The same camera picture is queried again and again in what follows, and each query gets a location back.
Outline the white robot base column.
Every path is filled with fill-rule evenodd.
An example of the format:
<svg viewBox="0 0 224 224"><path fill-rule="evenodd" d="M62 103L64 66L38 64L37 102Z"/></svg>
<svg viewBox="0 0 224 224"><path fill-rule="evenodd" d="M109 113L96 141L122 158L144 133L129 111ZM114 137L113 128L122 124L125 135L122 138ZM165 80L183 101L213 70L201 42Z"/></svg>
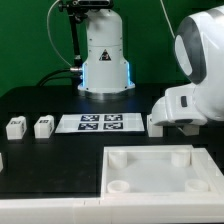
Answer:
<svg viewBox="0 0 224 224"><path fill-rule="evenodd" d="M110 9L89 11L86 20L88 56L82 65L81 96L106 100L130 95L135 84L123 56L121 17Z"/></svg>

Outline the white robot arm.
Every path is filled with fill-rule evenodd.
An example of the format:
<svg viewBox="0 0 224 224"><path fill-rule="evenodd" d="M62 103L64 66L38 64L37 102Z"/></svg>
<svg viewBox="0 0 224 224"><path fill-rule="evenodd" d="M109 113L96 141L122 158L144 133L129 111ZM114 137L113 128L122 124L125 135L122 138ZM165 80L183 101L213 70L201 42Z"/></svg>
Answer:
<svg viewBox="0 0 224 224"><path fill-rule="evenodd" d="M224 121L224 5L189 15L174 53L186 85L169 88L152 108L152 123L204 125Z"/></svg>

